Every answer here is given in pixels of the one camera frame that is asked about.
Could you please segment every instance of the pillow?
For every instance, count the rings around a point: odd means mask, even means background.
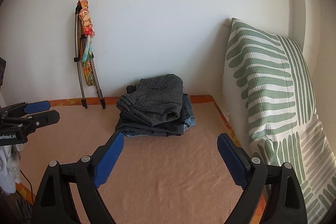
[[[223,87],[242,147],[266,164],[290,162],[319,223],[336,197],[336,162],[298,44],[232,19]]]

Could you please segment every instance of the screw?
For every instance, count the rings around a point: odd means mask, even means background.
[[[251,160],[252,160],[252,162],[253,162],[254,164],[259,164],[259,163],[260,163],[260,159],[257,158],[257,157],[254,157],[254,158],[252,158]]]
[[[57,164],[56,160],[52,160],[49,164],[50,167],[54,167]]]
[[[292,168],[292,165],[291,165],[289,162],[285,162],[284,166],[285,166],[287,169]]]
[[[81,160],[82,162],[88,162],[90,160],[90,156],[83,156]]]

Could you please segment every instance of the brown felt mat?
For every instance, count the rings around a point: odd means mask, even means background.
[[[51,160],[63,164],[91,155],[109,139],[119,115],[115,105],[54,109],[59,123],[31,134],[21,153],[21,169],[34,193]],[[193,109],[197,125],[183,136],[125,138],[108,181],[99,188],[117,224],[223,224],[229,216],[242,190],[217,151],[225,125],[213,103],[193,104]],[[89,223],[75,185],[72,190],[81,221]]]

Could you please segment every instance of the blue rubber pad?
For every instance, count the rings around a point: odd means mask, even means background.
[[[222,134],[217,139],[217,149],[236,185],[247,187],[246,168]]]
[[[24,108],[24,112],[27,114],[33,114],[37,112],[47,111],[50,109],[50,103],[48,101],[36,102],[28,104]]]
[[[124,148],[124,135],[119,133],[114,142],[110,145],[101,161],[96,166],[93,184],[96,188],[104,184],[110,176],[117,159]]]

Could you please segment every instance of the black plastic foot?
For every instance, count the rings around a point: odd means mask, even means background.
[[[85,108],[87,108],[87,102],[86,102],[86,100],[82,99],[81,101],[82,101],[82,106],[85,107]]]
[[[100,99],[100,103],[101,103],[101,106],[103,107],[103,109],[105,109],[106,107],[106,103],[105,103],[105,99]]]

